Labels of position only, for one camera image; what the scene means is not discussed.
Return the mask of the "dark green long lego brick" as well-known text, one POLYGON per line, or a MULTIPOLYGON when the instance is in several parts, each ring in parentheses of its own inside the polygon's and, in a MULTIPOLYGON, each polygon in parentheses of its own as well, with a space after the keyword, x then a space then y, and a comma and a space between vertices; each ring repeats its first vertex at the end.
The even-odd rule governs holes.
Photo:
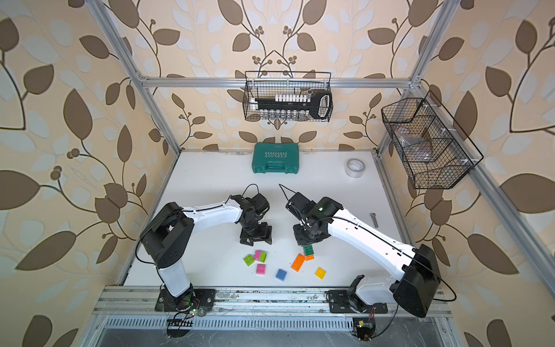
POLYGON ((303 246, 304 256, 309 257, 314 254, 314 249, 312 245, 303 246))

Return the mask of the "long orange lego brick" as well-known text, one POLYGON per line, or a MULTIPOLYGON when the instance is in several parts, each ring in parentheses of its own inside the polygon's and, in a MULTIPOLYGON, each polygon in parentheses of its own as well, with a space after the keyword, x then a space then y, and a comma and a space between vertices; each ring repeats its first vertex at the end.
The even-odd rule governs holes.
POLYGON ((301 270, 305 260, 306 260, 306 257, 303 254, 299 253, 296 256, 296 259, 293 261, 291 265, 291 269, 298 273, 301 270))

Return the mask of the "yellow lego brick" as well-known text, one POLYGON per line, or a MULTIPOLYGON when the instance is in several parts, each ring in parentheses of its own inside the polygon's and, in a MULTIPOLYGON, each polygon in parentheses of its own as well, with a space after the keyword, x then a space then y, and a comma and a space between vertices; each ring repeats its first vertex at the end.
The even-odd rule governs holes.
POLYGON ((323 280, 326 274, 327 274, 327 271, 321 267, 318 267, 318 269, 316 269, 315 271, 315 276, 318 277, 320 280, 323 280))

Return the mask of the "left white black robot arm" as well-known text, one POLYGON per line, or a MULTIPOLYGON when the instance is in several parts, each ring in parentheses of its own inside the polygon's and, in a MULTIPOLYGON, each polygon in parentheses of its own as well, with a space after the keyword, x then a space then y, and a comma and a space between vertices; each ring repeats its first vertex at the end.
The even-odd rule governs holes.
POLYGON ((192 235, 223 224, 241 226, 239 241, 253 246, 272 243, 272 227, 262 221, 270 204, 262 194, 252 198, 231 195, 226 201, 199 208, 182 207, 175 202, 164 205, 140 235, 140 244, 153 259, 165 289, 181 299, 193 293, 193 286, 182 262, 192 235))

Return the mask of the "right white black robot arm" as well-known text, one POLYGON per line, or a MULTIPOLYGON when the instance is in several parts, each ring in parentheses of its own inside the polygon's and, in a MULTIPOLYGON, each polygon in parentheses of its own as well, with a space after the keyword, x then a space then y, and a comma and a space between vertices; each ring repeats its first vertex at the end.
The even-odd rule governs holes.
POLYGON ((387 271, 386 276, 357 276, 345 292, 349 309, 367 313, 376 304, 396 303, 407 313, 424 318, 443 282, 434 250, 397 241, 355 217, 339 202, 319 202, 296 192, 286 209, 299 223, 293 226, 298 245, 304 247, 330 237, 350 244, 387 271))

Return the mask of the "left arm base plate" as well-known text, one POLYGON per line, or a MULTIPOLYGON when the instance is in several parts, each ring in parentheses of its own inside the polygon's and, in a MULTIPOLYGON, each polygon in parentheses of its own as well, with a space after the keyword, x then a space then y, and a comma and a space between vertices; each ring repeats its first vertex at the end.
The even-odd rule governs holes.
POLYGON ((178 312, 189 311, 197 312, 199 309, 203 312, 212 310, 215 303, 215 289, 188 289, 178 297, 170 294, 169 290, 163 287, 160 290, 158 299, 156 300, 156 312, 178 312))

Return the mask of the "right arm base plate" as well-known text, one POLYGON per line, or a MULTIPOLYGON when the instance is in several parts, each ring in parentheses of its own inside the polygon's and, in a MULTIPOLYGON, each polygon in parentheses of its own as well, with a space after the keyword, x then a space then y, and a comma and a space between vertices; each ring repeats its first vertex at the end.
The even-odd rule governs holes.
POLYGON ((326 302, 332 314, 387 314, 388 307, 384 303, 373 305, 365 304, 354 295, 349 295, 347 290, 330 290, 325 293, 326 302))

